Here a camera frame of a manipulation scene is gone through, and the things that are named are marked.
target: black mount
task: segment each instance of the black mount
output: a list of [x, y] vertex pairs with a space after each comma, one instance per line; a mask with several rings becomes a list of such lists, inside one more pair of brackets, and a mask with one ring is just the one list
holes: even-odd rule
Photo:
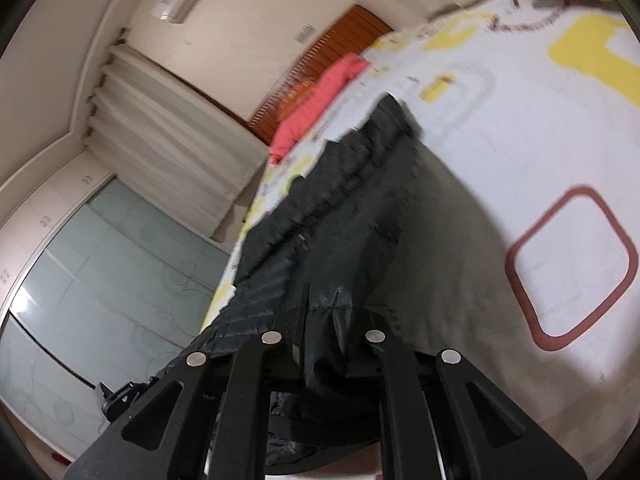
[[[235, 354], [193, 352], [160, 380], [110, 394], [103, 410], [111, 425], [65, 480], [200, 480], [205, 469], [212, 479], [263, 479], [271, 392], [303, 389], [307, 311], [308, 284], [300, 307]], [[373, 313], [367, 329], [369, 362], [347, 380], [352, 393], [378, 396], [385, 480], [586, 479], [459, 352], [414, 352]], [[370, 431], [352, 428], [346, 440], [370, 440]]]

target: pillow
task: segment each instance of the pillow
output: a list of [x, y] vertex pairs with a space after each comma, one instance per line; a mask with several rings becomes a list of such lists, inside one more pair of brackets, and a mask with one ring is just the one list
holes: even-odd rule
[[320, 118], [340, 91], [369, 66], [368, 61], [349, 52], [327, 68], [311, 96], [284, 119], [269, 146], [270, 164], [278, 164]]
[[281, 123], [284, 121], [284, 119], [291, 115], [293, 110], [298, 108], [307, 98], [311, 97], [315, 87], [316, 82], [310, 77], [298, 81], [293, 85], [278, 105], [278, 109], [276, 110], [276, 119], [278, 122]]

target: black jacket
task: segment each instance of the black jacket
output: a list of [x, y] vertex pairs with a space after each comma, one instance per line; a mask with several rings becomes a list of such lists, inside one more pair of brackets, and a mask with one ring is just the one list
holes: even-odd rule
[[[331, 431], [376, 416], [375, 399], [353, 398], [335, 385], [347, 362], [366, 351], [363, 307], [396, 249], [416, 163], [412, 129], [386, 96], [361, 129], [328, 142], [309, 175], [297, 178], [280, 205], [248, 232], [235, 296], [181, 354], [235, 352], [270, 330], [277, 313], [297, 307], [303, 283], [310, 283], [306, 392], [272, 397], [267, 473], [301, 472], [358, 448], [292, 442], [289, 430], [278, 428]], [[336, 442], [343, 437], [336, 434]]]

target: white curtain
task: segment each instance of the white curtain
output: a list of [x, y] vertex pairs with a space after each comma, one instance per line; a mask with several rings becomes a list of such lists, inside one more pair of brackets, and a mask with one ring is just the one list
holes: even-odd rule
[[87, 146], [137, 193], [210, 237], [267, 147], [142, 54], [125, 44], [110, 52]]

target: white bedsheet with yellow pattern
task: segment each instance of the white bedsheet with yellow pattern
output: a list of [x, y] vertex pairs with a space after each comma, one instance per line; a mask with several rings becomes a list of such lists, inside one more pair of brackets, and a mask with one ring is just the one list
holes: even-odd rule
[[[638, 40], [618, 12], [485, 0], [364, 57], [267, 168], [246, 228], [384, 92], [404, 102], [430, 151], [373, 300], [419, 349], [460, 350], [596, 478], [640, 413]], [[234, 293], [245, 232], [205, 325]]]

